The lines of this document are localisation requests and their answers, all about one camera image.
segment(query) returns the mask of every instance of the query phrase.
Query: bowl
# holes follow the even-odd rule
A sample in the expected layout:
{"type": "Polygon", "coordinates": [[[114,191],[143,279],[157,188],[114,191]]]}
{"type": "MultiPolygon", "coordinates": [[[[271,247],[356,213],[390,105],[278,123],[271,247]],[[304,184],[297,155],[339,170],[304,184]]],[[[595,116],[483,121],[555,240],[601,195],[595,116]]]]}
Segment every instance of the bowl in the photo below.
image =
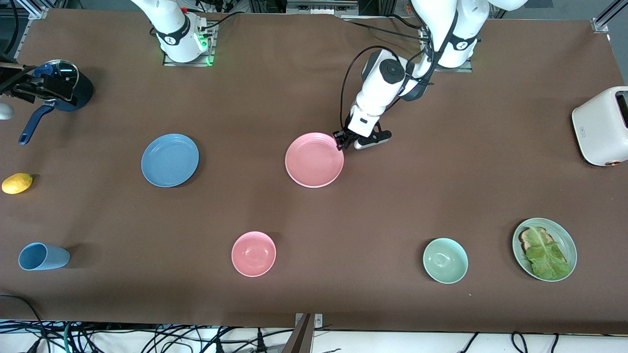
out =
{"type": "Polygon", "coordinates": [[[545,218],[530,218],[526,219],[519,227],[515,229],[514,235],[512,236],[512,252],[514,253],[515,259],[521,266],[525,272],[527,272],[530,276],[536,278],[537,280],[545,281],[545,282],[558,282],[562,281],[565,278],[569,277],[572,274],[573,270],[576,268],[576,263],[578,262],[578,253],[576,252],[576,244],[574,244],[573,239],[567,233],[565,228],[562,228],[558,223],[553,220],[545,219],[545,218]],[[548,231],[548,234],[554,238],[554,241],[558,243],[558,248],[563,253],[565,259],[567,260],[567,264],[569,264],[570,271],[565,276],[558,280],[544,280],[539,276],[536,276],[532,272],[532,264],[528,261],[526,257],[526,253],[523,251],[523,246],[521,241],[519,240],[519,236],[523,231],[530,227],[542,227],[548,231]]]}
{"type": "Polygon", "coordinates": [[[431,241],[423,252],[423,267],[435,281],[450,285],[460,281],[469,267],[467,253],[449,238],[431,241]]]}
{"type": "Polygon", "coordinates": [[[323,133],[309,133],[294,140],[286,151],[286,171],[306,188],[331,184],[340,175],[345,156],[336,140],[323,133]]]}
{"type": "Polygon", "coordinates": [[[235,241],[231,249],[231,262],[240,274],[258,277],[273,267],[276,252],[269,236],[262,232],[248,232],[235,241]]]}

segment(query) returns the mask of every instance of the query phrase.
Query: lettuce leaf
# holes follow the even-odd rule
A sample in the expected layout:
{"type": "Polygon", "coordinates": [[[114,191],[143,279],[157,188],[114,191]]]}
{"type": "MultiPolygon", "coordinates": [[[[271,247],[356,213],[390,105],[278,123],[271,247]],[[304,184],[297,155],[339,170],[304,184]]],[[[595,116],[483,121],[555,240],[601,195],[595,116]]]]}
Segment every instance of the lettuce leaf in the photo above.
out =
{"type": "Polygon", "coordinates": [[[539,227],[530,227],[526,240],[531,245],[526,257],[532,264],[532,272],[544,280],[560,280],[569,274],[569,264],[558,248],[558,243],[548,241],[539,227]]]}

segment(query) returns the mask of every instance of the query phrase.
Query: toast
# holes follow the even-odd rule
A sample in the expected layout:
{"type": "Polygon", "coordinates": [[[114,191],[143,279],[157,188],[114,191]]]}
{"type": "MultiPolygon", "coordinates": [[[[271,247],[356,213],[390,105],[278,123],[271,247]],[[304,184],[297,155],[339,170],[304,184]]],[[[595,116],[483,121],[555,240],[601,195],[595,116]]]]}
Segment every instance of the toast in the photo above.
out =
{"type": "MultiPolygon", "coordinates": [[[[537,228],[541,230],[541,235],[545,237],[548,243],[555,241],[554,238],[552,238],[551,235],[548,234],[547,229],[542,228],[542,227],[537,227],[537,228]]],[[[521,235],[519,235],[519,241],[521,241],[521,246],[523,247],[524,253],[527,252],[528,249],[532,246],[530,245],[530,242],[527,239],[528,233],[530,233],[530,228],[521,232],[521,235]]]]}

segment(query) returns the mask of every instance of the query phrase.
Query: white toaster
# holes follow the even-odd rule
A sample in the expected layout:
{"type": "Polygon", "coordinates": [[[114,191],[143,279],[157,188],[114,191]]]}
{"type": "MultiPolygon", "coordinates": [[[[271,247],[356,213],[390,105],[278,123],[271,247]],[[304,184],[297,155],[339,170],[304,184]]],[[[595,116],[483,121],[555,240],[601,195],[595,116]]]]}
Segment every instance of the white toaster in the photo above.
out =
{"type": "Polygon", "coordinates": [[[628,86],[607,89],[573,110],[580,151],[593,165],[628,160],[628,86]]]}

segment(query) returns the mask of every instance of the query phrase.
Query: pink plate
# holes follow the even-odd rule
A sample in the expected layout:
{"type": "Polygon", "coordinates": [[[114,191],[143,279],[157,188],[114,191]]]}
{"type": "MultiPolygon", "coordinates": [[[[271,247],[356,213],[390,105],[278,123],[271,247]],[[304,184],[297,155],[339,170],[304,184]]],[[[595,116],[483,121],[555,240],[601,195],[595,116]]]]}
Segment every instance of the pink plate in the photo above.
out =
{"type": "Polygon", "coordinates": [[[273,267],[276,249],[273,240],[262,232],[241,235],[231,249],[235,269],[247,277],[257,277],[273,267]]]}
{"type": "Polygon", "coordinates": [[[333,137],[309,133],[297,138],[286,152],[286,170],[297,184],[308,188],[329,185],[342,171],[345,155],[333,137]]]}

